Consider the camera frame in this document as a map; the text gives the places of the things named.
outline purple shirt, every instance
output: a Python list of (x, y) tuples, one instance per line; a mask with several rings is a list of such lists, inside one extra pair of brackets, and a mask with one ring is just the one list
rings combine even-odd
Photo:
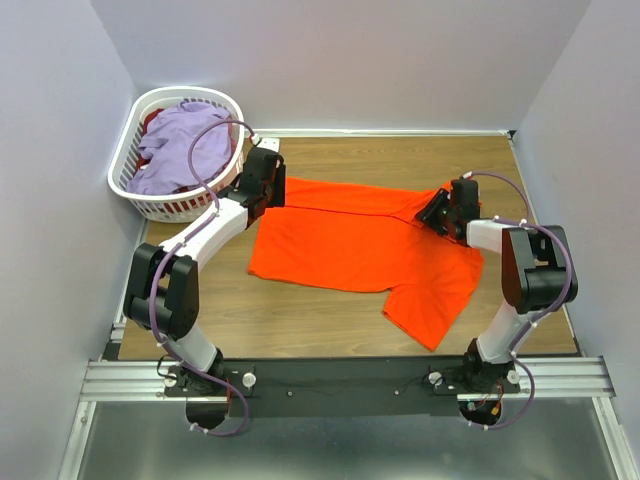
[[(160, 112), (149, 122), (138, 151), (150, 160), (138, 170), (127, 191), (142, 195), (169, 195), (182, 187), (193, 188), (198, 182), (187, 163), (193, 139), (209, 125), (229, 117), (222, 107), (204, 102), (181, 102)], [(220, 125), (200, 139), (193, 151), (193, 166), (205, 181), (215, 178), (231, 158), (229, 126)]]

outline wooden table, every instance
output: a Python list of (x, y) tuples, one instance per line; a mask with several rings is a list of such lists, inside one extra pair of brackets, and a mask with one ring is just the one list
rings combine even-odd
[[(505, 137), (286, 138), (287, 175), (423, 190), (469, 170), (491, 170), (521, 183)], [(522, 201), (506, 183), (478, 177), (483, 216), (518, 219)], [(227, 243), (200, 275), (199, 325), (227, 358), (429, 355), (382, 316), (383, 293), (349, 293), (261, 280), (247, 274), (258, 224)], [(184, 225), (152, 223), (158, 244)], [(434, 354), (461, 354), (490, 323), (501, 301), (500, 260), (483, 252), (482, 280)], [(565, 314), (544, 321), (522, 353), (573, 353)], [(157, 359), (150, 332), (127, 322), (120, 359)]]

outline white wall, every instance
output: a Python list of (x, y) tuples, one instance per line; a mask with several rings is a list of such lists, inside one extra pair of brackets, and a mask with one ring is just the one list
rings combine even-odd
[(0, 477), (51, 479), (140, 225), (106, 182), (135, 90), (86, 0), (0, 27)]
[(594, 0), (515, 136), (542, 222), (567, 230), (579, 281), (569, 306), (604, 355), (640, 461), (640, 3)]
[(141, 90), (234, 97), (260, 128), (511, 129), (588, 0), (92, 0)]

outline orange t-shirt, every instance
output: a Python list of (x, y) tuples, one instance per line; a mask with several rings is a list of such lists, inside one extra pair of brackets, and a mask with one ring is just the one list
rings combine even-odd
[(435, 190), (286, 180), (261, 220), (249, 273), (350, 292), (391, 289), (383, 314), (434, 350), (469, 302), (482, 256), (414, 219)]

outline white laundry basket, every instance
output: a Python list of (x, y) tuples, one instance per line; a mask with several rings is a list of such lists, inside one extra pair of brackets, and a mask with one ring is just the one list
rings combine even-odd
[[(158, 108), (168, 108), (182, 101), (206, 102), (226, 108), (232, 118), (243, 120), (242, 111), (232, 98), (224, 93), (200, 87), (164, 87), (151, 90), (133, 104), (118, 147), (109, 167), (109, 186), (119, 196), (135, 205), (149, 220), (167, 223), (192, 222), (208, 208), (211, 198), (204, 188), (172, 195), (138, 195), (126, 191), (127, 183), (133, 178), (138, 161), (138, 144), (142, 138), (143, 123), (147, 115)], [(220, 175), (209, 182), (214, 192), (218, 192), (242, 171), (244, 156), (242, 143), (245, 128), (233, 125), (231, 136), (236, 148), (231, 160)]]

